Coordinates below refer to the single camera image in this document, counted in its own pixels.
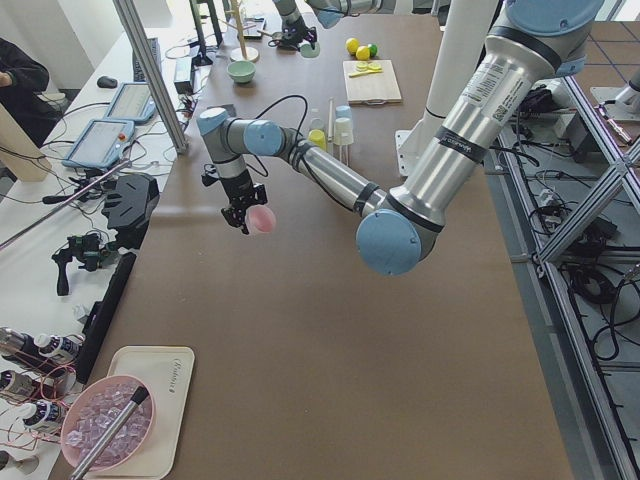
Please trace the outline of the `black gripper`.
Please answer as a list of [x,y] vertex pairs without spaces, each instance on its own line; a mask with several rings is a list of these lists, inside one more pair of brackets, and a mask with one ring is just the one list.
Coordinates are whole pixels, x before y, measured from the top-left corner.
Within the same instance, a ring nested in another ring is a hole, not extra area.
[[301,46],[308,44],[312,48],[317,43],[317,31],[315,27],[307,27],[306,25],[284,26],[281,36],[277,41],[277,46],[289,49],[299,49]]
[[263,184],[255,183],[244,168],[238,175],[223,177],[215,164],[206,164],[201,175],[202,184],[211,186],[220,181],[228,198],[228,205],[221,209],[227,224],[238,228],[245,235],[249,234],[247,211],[250,207],[266,204],[266,189]]

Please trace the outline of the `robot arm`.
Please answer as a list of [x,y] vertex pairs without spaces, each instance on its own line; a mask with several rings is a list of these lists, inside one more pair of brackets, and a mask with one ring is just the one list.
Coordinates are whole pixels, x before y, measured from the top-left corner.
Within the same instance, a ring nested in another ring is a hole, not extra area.
[[[279,47],[298,49],[306,43],[314,47],[318,42],[315,27],[309,27],[294,0],[273,2],[281,19]],[[317,0],[307,4],[320,25],[327,29],[342,18],[360,14],[408,14],[413,10],[412,1],[400,0]]]
[[383,275],[412,270],[432,250],[445,211],[539,80],[571,76],[585,63],[585,43],[598,1],[454,1],[431,82],[440,114],[426,112],[406,139],[416,150],[403,184],[383,191],[296,129],[233,117],[221,107],[202,111],[197,126],[229,203],[222,213],[242,231],[265,207],[245,156],[278,157],[307,176],[361,222],[356,244],[363,261]]

